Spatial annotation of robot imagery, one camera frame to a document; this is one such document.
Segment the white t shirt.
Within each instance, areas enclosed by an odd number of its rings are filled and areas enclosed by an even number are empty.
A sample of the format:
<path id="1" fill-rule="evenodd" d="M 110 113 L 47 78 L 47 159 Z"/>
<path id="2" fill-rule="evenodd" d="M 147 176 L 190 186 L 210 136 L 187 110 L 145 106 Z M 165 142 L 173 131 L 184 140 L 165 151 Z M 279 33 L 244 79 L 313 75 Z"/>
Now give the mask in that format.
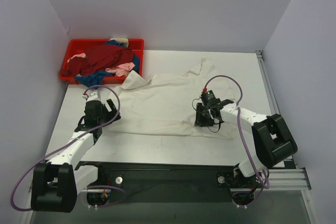
<path id="1" fill-rule="evenodd" d="M 215 75 L 217 71 L 209 58 L 203 58 L 184 74 L 153 74 L 144 79 L 130 72 L 124 83 L 114 88 L 121 102 L 121 119 L 107 126 L 107 130 L 233 140 L 237 132 L 233 124 L 223 123 L 218 133 L 194 125 L 198 98 Z"/>

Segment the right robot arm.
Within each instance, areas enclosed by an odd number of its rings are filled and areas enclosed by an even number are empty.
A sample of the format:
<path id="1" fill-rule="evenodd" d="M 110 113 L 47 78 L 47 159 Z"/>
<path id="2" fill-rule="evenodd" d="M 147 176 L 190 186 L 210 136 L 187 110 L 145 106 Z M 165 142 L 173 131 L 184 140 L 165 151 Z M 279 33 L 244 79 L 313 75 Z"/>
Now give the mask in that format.
<path id="1" fill-rule="evenodd" d="M 280 114 L 264 115 L 240 108 L 232 100 L 220 100 L 204 89 L 196 105 L 195 126 L 234 124 L 247 154 L 237 165 L 233 182 L 245 186 L 258 172 L 272 168 L 298 151 L 297 144 Z"/>

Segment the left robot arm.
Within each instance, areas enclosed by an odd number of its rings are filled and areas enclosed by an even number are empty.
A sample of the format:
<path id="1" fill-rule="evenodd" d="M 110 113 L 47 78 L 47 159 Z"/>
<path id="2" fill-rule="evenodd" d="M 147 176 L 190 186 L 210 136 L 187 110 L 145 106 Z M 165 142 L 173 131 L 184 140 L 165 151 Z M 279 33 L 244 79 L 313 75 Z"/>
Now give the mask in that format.
<path id="1" fill-rule="evenodd" d="M 39 163 L 33 171 L 31 208 L 33 211 L 69 213 L 73 210 L 79 190 L 75 168 L 85 153 L 102 135 L 102 128 L 121 119 L 111 99 L 107 105 L 99 99 L 86 101 L 85 114 L 79 120 L 65 149 L 52 159 Z"/>

